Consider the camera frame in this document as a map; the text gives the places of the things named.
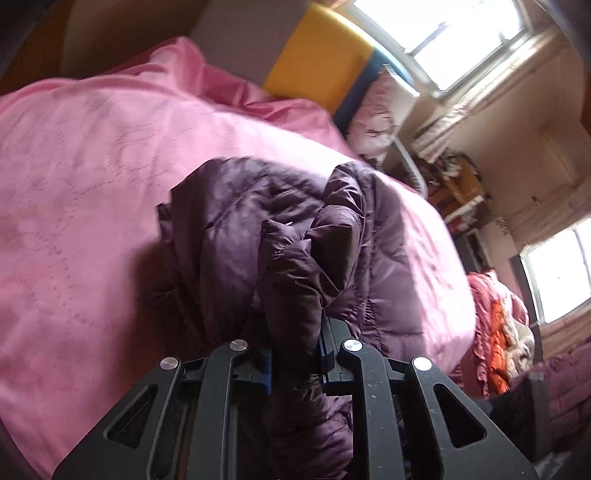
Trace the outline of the purple quilted down jacket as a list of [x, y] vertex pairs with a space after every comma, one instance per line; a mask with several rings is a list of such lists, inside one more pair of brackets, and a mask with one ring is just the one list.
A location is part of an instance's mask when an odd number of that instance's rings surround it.
[[235, 158], [203, 163], [158, 205], [165, 257], [201, 346], [242, 338], [270, 349], [270, 394], [246, 405], [246, 478], [346, 475], [352, 402], [322, 392], [322, 318], [346, 322], [394, 359], [425, 352], [406, 195], [358, 162], [322, 177]]

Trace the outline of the pile of red clothes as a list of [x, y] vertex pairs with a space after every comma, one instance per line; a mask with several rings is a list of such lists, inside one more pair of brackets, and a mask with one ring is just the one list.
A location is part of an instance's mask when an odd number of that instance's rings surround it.
[[472, 347], [460, 363], [461, 386], [475, 397], [508, 392], [534, 363], [535, 337], [521, 298], [494, 271], [470, 273], [476, 312]]

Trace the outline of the pink bed cover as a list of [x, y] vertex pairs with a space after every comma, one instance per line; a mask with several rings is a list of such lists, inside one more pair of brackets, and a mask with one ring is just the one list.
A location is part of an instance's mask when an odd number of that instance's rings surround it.
[[47, 479], [161, 358], [266, 334], [263, 221], [307, 232], [353, 151], [188, 39], [1, 99], [1, 419]]

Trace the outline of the cluttered yellow side table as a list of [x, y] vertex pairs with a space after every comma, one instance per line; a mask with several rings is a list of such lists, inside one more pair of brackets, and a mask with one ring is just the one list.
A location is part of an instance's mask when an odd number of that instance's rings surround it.
[[443, 217], [453, 237], [480, 228], [490, 219], [491, 197], [480, 170], [469, 156], [446, 148], [426, 167], [428, 201]]

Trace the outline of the pink patterned pillow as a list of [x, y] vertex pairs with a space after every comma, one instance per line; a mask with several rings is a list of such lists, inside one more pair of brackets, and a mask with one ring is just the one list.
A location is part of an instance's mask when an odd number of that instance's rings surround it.
[[419, 97], [390, 65], [383, 65], [349, 123], [349, 147], [363, 161], [381, 167]]

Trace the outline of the grey yellow blue headboard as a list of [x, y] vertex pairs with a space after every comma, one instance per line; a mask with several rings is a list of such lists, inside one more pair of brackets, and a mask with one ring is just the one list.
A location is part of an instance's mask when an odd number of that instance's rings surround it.
[[348, 129], [383, 66], [414, 83], [373, 37], [315, 1], [208, 1], [190, 39], [209, 63], [271, 95], [314, 101], [339, 131]]

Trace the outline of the bright window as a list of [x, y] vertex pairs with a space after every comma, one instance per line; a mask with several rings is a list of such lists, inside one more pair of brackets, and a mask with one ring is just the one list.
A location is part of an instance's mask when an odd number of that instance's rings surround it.
[[351, 12], [444, 94], [525, 31], [514, 1], [353, 1]]

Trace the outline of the pink window curtain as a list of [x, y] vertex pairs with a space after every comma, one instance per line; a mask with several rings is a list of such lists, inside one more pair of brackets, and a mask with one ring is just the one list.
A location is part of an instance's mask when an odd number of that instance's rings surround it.
[[434, 163], [460, 127], [517, 86], [529, 73], [556, 56], [566, 38], [556, 26], [548, 26], [523, 40], [498, 66], [472, 86], [456, 103], [421, 130], [412, 143], [419, 158]]

